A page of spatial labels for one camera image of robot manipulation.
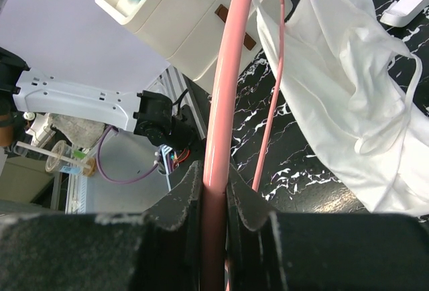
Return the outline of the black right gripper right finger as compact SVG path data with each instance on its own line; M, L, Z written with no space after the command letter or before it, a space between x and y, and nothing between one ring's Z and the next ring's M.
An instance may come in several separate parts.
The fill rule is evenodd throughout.
M427 290L428 230L399 214L283 213L231 168L231 290Z

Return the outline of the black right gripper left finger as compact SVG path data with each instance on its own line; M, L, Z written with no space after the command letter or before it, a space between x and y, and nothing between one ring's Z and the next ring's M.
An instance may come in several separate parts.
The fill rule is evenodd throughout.
M197 290L202 164L142 213L1 220L2 290Z

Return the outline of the pink clothes hanger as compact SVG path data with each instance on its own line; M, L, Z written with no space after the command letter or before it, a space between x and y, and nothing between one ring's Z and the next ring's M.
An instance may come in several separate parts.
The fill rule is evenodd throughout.
M200 289L268 290L279 284L273 207L230 164L237 80L251 0L231 0L212 93L202 176Z

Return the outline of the white tank top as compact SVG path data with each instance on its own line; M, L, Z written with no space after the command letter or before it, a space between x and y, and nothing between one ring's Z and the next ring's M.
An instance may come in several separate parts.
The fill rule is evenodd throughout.
M428 118L413 102L422 61L379 24L372 0L300 0L257 31L318 159L375 213L428 214Z

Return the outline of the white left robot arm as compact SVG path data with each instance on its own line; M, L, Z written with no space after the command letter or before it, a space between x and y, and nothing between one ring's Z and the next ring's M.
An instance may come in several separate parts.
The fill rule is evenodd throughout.
M159 93L62 81L1 51L1 97L12 111L105 123L183 150L195 130ZM202 163L142 213L9 215L1 220L2 290L198 290Z

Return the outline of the plastic cup with straw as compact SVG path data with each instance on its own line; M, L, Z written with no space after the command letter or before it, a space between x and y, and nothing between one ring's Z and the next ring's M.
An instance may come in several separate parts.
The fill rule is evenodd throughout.
M18 141L16 148L46 156L46 172L61 172L69 175L92 176L97 170L94 158L72 148L65 140L58 141L51 150Z

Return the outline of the white storage drawer box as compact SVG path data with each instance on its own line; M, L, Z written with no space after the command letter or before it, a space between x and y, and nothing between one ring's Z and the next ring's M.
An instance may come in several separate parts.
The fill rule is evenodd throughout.
M231 0L95 0L118 24L212 93Z

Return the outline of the white clothes rack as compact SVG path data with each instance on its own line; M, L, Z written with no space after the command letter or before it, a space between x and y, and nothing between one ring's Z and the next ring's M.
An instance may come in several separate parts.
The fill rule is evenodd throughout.
M405 27L426 6L428 0L399 0L383 12L380 22L391 27Z

